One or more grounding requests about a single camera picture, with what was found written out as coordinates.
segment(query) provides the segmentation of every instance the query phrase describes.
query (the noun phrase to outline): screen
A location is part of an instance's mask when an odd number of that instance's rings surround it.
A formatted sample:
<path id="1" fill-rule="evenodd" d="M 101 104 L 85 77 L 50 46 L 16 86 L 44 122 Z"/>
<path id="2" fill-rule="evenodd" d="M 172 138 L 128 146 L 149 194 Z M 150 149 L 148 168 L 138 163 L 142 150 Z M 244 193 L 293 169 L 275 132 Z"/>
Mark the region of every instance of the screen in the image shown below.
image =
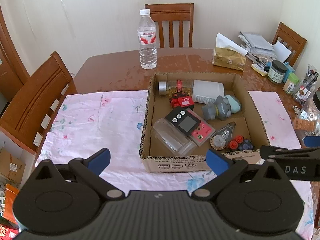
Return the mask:
<path id="1" fill-rule="evenodd" d="M 181 121 L 178 125 L 188 132 L 194 125 L 196 124 L 196 121 L 193 120 L 190 116 L 186 116 L 185 119 Z"/>

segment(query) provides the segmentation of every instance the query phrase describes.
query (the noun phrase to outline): gray toy figure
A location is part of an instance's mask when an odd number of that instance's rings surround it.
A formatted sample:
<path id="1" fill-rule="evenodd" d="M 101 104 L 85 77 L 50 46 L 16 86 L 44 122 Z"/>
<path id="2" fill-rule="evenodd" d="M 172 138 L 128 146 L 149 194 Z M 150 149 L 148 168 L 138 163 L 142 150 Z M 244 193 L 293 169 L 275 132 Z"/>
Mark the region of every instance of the gray toy figure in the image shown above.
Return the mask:
<path id="1" fill-rule="evenodd" d="M 202 107 L 204 120 L 213 120 L 219 118 L 224 121 L 231 116 L 231 105 L 227 98 L 218 96 L 213 104 L 207 104 Z"/>

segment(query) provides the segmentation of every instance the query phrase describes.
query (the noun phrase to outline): orange bag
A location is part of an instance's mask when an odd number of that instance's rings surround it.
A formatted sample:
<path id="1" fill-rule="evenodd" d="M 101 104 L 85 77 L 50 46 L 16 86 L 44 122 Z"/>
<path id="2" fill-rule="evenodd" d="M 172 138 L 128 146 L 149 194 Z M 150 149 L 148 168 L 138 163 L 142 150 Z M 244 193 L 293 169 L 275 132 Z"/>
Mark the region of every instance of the orange bag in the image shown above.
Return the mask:
<path id="1" fill-rule="evenodd" d="M 15 224 L 17 224 L 17 222 L 13 216 L 12 206 L 13 206 L 13 202 L 14 202 L 16 196 L 18 195 L 18 193 L 19 193 L 19 190 L 17 188 L 11 186 L 10 184 L 6 185 L 6 189 L 4 192 L 5 206 L 4 206 L 4 213 L 3 213 L 2 217 L 4 217 L 5 219 L 7 219 L 10 222 L 15 223 Z"/>

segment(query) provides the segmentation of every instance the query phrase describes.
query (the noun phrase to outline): pink floral tablecloth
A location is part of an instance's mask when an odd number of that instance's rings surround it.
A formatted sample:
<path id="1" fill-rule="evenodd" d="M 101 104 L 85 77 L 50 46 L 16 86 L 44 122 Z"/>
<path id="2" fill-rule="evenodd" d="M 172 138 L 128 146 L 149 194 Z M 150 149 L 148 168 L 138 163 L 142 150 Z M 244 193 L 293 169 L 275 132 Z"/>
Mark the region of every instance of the pink floral tablecloth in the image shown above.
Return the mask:
<path id="1" fill-rule="evenodd" d="M 263 94 L 250 92 L 271 145 L 300 148 L 278 95 L 259 93 Z M 36 163 L 44 159 L 51 159 L 55 164 L 68 163 L 76 157 L 88 158 L 106 147 L 111 152 L 111 162 L 100 176 L 126 194 L 130 190 L 188 190 L 191 193 L 214 179 L 216 175 L 211 171 L 146 172 L 139 158 L 139 148 L 147 95 L 148 92 L 143 90 L 67 96 L 46 136 Z M 305 206 L 297 232 L 309 240 L 313 230 L 310 183 L 292 183 Z"/>

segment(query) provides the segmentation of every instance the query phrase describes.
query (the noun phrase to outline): wooden table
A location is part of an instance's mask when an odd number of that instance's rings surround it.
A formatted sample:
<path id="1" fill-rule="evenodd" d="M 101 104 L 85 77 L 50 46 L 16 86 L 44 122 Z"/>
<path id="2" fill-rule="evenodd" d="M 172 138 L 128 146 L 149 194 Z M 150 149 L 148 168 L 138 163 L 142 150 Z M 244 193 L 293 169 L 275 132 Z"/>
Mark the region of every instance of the wooden table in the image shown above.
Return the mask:
<path id="1" fill-rule="evenodd" d="M 280 85 L 275 85 L 265 76 L 254 71 L 247 59 L 244 71 L 212 65 L 212 49 L 170 48 L 157 50 L 157 67 L 151 70 L 141 68 L 139 51 L 124 51 L 90 57 L 83 64 L 66 93 L 60 100 L 38 149 L 40 154 L 45 136 L 63 99 L 70 94 L 85 94 L 116 90 L 146 90 L 149 80 L 156 72 L 220 72 L 237 73 L 242 76 L 247 90 L 277 92 L 287 113 L 295 117 L 293 105 L 300 105 L 287 95 Z"/>

